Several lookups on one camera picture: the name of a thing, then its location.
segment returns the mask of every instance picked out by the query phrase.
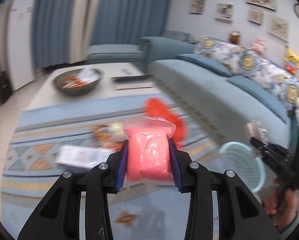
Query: blue curtain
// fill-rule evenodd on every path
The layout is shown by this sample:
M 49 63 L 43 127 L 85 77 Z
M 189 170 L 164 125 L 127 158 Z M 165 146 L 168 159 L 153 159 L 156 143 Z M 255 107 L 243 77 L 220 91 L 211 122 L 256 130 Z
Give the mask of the blue curtain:
M 91 45 L 136 44 L 144 36 L 161 36 L 170 0 L 100 0 Z
M 73 2 L 74 0 L 35 0 L 32 21 L 32 56 L 35 68 L 68 62 Z

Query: silver screw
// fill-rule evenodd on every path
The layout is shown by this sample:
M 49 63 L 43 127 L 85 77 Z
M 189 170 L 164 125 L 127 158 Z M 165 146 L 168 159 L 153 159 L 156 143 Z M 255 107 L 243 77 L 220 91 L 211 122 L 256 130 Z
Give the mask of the silver screw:
M 192 169 L 197 169 L 199 166 L 200 166 L 200 165 L 199 165 L 198 163 L 195 163 L 195 162 L 190 163 L 190 167 L 191 167 Z
M 99 166 L 98 166 L 101 170 L 106 170 L 108 168 L 108 165 L 106 163 L 101 163 Z
M 72 176 L 72 173 L 70 171 L 66 171 L 63 173 L 64 178 L 69 178 L 70 176 Z
M 226 175 L 229 177 L 234 177 L 235 176 L 235 172 L 234 171 L 227 171 Z

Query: light blue plastic basket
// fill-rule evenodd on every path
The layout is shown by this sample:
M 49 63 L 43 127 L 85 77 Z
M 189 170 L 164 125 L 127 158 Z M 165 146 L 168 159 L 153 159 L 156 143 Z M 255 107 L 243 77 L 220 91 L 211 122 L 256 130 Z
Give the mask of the light blue plastic basket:
M 265 182 L 264 164 L 260 157 L 253 157 L 250 147 L 239 142 L 228 142 L 219 152 L 230 160 L 231 170 L 237 173 L 253 193 L 262 188 Z

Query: white refrigerator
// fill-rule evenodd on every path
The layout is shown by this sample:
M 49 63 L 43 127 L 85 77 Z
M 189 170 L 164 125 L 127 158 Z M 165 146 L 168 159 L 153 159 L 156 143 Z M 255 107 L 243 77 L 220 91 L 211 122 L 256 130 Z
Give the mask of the white refrigerator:
M 32 11 L 35 0 L 14 0 L 8 23 L 8 63 L 13 90 L 35 80 L 31 52 Z

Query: yellow plush toy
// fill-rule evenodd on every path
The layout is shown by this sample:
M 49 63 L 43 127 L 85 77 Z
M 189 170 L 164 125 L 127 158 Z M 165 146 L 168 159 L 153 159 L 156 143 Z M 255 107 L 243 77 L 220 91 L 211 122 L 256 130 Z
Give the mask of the yellow plush toy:
M 286 46 L 286 57 L 284 61 L 285 69 L 292 75 L 295 75 L 299 69 L 299 56 L 294 54 L 288 46 Z

